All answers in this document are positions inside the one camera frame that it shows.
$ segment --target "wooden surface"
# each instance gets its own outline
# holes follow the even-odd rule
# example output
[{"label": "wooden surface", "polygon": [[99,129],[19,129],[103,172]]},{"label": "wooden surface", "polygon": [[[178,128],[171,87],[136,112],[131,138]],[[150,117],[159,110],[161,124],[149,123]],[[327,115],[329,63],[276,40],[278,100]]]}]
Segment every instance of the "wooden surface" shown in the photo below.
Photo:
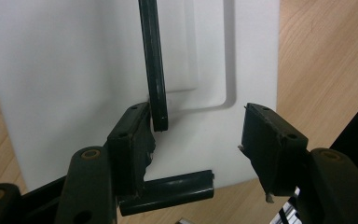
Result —
[{"label": "wooden surface", "polygon": [[[358,111],[358,1],[282,0],[280,39],[278,112],[310,139],[309,148],[329,147]],[[1,113],[0,182],[26,191]],[[252,180],[119,223],[269,223],[284,199],[264,200]]]}]

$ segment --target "white tray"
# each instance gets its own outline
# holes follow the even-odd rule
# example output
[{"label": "white tray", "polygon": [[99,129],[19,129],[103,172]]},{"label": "white tray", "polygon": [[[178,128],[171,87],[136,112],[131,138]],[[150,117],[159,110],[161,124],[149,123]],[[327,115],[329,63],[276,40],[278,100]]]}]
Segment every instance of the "white tray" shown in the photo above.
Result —
[{"label": "white tray", "polygon": [[[158,14],[170,128],[145,179],[256,177],[237,145],[243,106],[276,105],[279,1],[158,0]],[[147,98],[138,1],[0,1],[0,104],[29,190]]]}]

